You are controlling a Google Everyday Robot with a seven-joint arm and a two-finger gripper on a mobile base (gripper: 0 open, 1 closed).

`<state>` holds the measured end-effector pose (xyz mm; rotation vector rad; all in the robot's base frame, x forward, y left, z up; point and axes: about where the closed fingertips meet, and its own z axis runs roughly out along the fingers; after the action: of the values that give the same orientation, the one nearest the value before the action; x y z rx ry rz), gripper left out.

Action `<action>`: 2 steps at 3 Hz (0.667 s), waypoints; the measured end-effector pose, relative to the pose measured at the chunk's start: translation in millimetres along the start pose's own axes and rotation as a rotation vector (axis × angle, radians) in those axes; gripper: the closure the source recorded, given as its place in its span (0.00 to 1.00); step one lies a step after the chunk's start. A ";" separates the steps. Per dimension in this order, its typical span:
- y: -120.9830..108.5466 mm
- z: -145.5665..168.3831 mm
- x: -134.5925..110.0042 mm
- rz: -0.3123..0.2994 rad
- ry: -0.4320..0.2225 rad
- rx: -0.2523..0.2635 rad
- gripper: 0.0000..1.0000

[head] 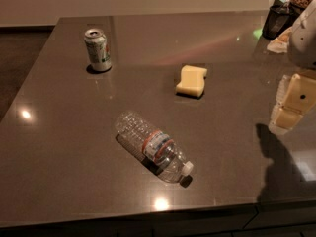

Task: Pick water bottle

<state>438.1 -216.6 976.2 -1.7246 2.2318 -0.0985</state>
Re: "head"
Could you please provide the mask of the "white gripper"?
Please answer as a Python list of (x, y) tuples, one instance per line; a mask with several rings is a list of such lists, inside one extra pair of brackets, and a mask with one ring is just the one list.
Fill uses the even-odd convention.
[[(288, 56), (295, 65), (316, 69), (316, 0), (313, 0), (292, 25)], [(284, 75), (276, 91), (269, 131), (285, 135), (316, 106), (316, 71), (301, 70)]]

